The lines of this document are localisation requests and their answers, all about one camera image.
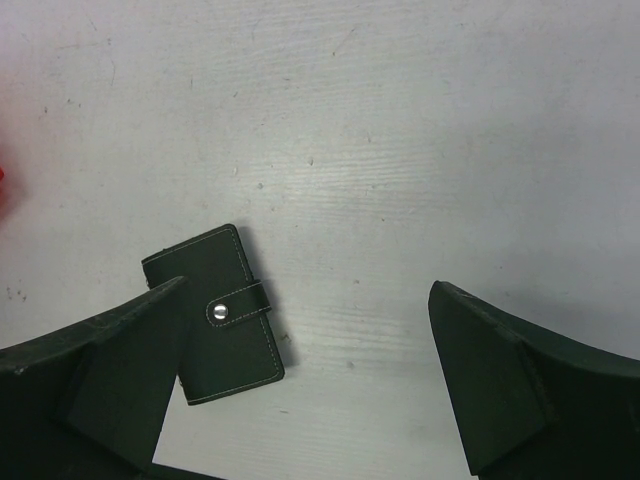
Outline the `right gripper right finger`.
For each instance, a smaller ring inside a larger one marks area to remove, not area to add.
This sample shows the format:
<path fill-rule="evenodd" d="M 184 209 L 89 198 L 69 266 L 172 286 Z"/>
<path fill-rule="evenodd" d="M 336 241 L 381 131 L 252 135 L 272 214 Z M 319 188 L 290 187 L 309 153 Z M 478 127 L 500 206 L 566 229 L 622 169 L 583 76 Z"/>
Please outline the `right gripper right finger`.
<path fill-rule="evenodd" d="M 636 479 L 639 363 L 508 314 L 443 281 L 437 353 L 478 479 Z"/>

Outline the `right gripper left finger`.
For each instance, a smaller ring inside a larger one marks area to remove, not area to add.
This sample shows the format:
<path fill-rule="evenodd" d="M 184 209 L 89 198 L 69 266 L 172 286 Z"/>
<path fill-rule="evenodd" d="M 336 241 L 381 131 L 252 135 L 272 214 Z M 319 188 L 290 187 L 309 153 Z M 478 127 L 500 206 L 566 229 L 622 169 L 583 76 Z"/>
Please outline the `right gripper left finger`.
<path fill-rule="evenodd" d="M 177 277 L 2 349 L 2 478 L 146 478 L 189 337 L 188 296 Z"/>

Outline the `black card holder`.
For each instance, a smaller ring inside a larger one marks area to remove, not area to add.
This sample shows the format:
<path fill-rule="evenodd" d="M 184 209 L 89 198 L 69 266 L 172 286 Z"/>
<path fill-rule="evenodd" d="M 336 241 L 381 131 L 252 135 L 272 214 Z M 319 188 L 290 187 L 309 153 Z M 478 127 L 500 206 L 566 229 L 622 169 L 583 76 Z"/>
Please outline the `black card holder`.
<path fill-rule="evenodd" d="M 142 261 L 147 285 L 188 279 L 190 339 L 178 378 L 191 406 L 280 381 L 285 368 L 271 329 L 270 301 L 238 229 L 226 224 Z"/>

